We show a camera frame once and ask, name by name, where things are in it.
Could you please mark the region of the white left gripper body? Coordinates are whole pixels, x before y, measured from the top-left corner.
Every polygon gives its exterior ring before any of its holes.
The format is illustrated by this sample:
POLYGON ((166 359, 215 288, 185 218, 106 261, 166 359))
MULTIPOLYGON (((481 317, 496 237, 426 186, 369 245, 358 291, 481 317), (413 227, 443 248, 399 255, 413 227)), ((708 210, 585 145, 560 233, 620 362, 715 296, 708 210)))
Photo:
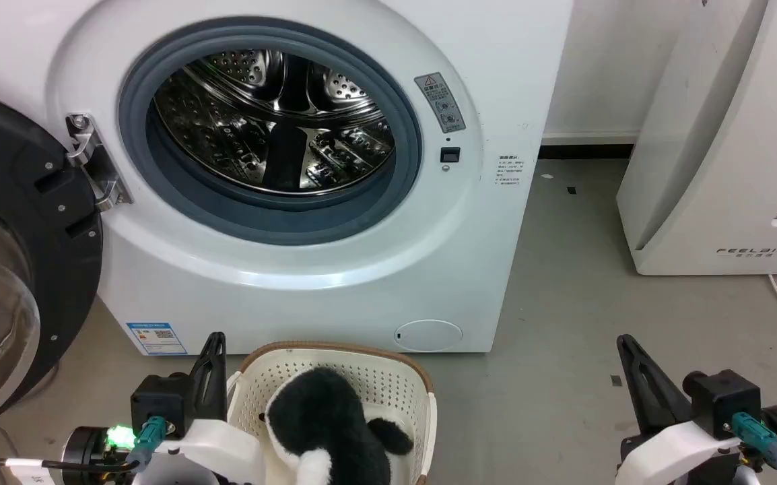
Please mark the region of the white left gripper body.
POLYGON ((259 439, 221 420, 194 420, 184 438, 164 440, 134 485, 266 485, 259 439))

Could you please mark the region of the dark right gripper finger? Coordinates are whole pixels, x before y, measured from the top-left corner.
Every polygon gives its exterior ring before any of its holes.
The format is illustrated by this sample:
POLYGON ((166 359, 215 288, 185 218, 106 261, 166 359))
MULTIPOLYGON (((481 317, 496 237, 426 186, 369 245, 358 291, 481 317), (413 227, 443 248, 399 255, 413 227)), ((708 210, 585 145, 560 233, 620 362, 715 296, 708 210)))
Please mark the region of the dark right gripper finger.
POLYGON ((691 404, 632 335, 616 339, 641 437, 690 421, 691 404))

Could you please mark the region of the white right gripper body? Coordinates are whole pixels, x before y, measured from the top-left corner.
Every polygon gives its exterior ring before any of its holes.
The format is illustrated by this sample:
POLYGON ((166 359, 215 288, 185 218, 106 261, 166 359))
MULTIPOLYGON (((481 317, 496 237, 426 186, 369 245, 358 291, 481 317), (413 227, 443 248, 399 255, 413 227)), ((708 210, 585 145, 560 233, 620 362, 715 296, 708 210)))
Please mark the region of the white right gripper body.
POLYGON ((623 460, 614 485, 669 485, 741 439, 718 440, 694 422, 670 426, 639 445, 623 460))

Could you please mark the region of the black and white plush toy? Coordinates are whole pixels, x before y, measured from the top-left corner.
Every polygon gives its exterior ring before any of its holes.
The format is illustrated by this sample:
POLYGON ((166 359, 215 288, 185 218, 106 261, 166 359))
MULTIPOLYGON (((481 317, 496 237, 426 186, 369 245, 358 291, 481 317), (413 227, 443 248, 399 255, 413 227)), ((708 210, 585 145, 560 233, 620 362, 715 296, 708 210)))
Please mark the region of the black and white plush toy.
POLYGON ((263 422, 294 485, 391 485, 389 457, 410 454, 414 446, 397 423, 368 420, 351 383, 326 366, 281 384, 263 422))

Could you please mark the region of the black round washer door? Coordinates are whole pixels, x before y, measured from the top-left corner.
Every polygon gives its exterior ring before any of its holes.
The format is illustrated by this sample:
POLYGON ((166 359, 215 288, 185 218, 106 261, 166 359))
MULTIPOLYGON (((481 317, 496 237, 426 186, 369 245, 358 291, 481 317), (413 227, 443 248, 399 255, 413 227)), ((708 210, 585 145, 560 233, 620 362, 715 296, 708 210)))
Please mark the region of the black round washer door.
POLYGON ((89 314, 103 229, 87 177, 0 102, 0 415, 53 370, 89 314))

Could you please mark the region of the stainless steel washing machine drum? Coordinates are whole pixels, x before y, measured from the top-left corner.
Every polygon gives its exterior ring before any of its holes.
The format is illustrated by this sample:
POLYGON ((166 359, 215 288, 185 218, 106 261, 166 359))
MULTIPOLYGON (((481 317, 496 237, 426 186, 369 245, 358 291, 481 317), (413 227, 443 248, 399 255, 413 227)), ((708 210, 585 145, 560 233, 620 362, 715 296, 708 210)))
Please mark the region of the stainless steel washing machine drum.
POLYGON ((253 193, 336 193, 395 154, 389 122, 354 79, 277 50, 195 59, 161 83, 154 108, 197 166, 253 193))

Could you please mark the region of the blue energy label sticker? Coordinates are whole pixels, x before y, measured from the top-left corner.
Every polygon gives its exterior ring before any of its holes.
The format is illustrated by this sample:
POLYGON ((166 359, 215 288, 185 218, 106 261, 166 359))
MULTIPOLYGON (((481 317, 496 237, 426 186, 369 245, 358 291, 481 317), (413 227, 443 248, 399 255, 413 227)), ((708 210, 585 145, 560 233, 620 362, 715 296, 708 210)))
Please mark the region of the blue energy label sticker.
POLYGON ((188 355, 169 323, 127 323, 126 326, 145 355, 188 355))

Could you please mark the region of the white front-load washing machine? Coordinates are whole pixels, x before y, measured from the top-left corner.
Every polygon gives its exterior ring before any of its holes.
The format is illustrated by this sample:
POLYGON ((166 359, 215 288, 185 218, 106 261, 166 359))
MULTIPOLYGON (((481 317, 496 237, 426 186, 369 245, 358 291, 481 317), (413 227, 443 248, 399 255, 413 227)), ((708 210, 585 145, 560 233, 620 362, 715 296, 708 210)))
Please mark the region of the white front-load washing machine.
POLYGON ((133 203, 100 212, 96 290, 127 323, 169 323, 188 354, 226 334, 246 355, 281 340, 406 351, 422 319, 463 331, 449 352, 490 351, 574 0, 0 0, 0 102, 72 150, 65 117, 89 114, 133 203), (143 180, 123 145, 121 88, 179 28, 273 18, 348 41, 413 105, 422 166, 391 215, 323 245, 263 245, 197 223, 143 180), (495 185, 498 156, 526 160, 495 185))

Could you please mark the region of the white laundry basket brown rim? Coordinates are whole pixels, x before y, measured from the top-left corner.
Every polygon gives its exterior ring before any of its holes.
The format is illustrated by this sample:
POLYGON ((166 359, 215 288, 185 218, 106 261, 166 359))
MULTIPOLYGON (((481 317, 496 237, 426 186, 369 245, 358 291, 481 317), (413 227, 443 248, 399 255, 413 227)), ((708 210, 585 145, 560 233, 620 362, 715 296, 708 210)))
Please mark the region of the white laundry basket brown rim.
POLYGON ((392 420, 410 436, 413 451, 391 455, 392 485, 431 485, 438 406, 425 369, 410 357, 361 345, 281 341, 261 346, 226 381, 226 420, 259 439, 266 485, 294 485, 293 471, 275 454, 259 417, 278 387, 312 366, 327 366, 355 389, 367 418, 392 420))

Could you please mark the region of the grey rubber door gasket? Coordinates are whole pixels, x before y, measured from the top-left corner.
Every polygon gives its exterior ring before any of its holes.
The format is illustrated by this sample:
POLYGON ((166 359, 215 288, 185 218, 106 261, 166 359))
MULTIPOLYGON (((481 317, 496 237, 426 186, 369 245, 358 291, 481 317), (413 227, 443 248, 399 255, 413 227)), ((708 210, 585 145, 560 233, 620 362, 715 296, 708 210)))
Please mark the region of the grey rubber door gasket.
POLYGON ((197 223, 263 245, 323 245, 364 232, 404 202, 422 166, 420 123, 392 75, 348 41, 281 19, 218 18, 167 34, 134 61, 122 84, 118 118, 128 156, 164 202, 197 223), (183 65, 242 49, 292 53, 354 79, 391 126, 394 156, 367 181, 310 197, 253 193, 204 171, 167 134, 154 94, 183 65))

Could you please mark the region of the round white filter cover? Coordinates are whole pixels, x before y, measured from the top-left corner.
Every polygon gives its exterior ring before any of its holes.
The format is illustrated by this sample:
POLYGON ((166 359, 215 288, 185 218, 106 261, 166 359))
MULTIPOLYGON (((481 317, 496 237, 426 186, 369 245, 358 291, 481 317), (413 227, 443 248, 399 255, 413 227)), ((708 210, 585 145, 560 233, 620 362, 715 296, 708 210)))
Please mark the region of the round white filter cover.
POLYGON ((462 341, 463 331, 448 321, 422 319, 404 323, 394 332, 394 341, 410 352, 448 351, 462 341))

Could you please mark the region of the black baseboard strip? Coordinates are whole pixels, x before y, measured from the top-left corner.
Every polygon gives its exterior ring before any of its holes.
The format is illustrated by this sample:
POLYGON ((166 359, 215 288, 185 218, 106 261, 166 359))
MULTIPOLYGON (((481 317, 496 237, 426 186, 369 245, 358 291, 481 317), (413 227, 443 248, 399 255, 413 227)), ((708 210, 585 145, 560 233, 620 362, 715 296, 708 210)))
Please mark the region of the black baseboard strip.
POLYGON ((543 145, 537 157, 540 160, 629 159, 634 147, 632 143, 543 145))

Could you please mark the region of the metal door hinge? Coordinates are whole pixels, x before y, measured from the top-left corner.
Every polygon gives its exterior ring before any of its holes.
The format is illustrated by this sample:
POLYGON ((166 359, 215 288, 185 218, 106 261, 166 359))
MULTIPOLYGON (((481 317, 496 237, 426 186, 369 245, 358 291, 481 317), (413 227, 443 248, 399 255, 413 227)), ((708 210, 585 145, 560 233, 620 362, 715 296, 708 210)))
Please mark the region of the metal door hinge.
POLYGON ((67 159, 89 181, 96 209, 105 212, 117 205, 133 203, 92 117, 84 113, 69 113, 65 122, 72 146, 67 159))

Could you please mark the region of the white air purifier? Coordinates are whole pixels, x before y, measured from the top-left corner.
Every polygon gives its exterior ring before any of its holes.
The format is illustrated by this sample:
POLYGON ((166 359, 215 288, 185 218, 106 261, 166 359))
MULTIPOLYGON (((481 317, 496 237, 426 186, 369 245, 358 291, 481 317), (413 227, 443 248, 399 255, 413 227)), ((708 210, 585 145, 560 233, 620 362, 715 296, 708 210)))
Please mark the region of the white air purifier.
POLYGON ((617 208, 644 276, 777 274, 777 0, 692 0, 617 208))

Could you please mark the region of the small printed text sticker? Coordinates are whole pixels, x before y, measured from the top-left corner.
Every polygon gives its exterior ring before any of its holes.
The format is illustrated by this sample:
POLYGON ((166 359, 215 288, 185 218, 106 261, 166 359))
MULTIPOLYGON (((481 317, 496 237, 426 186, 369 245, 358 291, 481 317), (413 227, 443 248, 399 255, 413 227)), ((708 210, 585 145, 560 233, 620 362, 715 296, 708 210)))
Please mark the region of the small printed text sticker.
POLYGON ((521 156, 498 156, 494 166, 495 185, 520 185, 524 179, 526 160, 521 156))

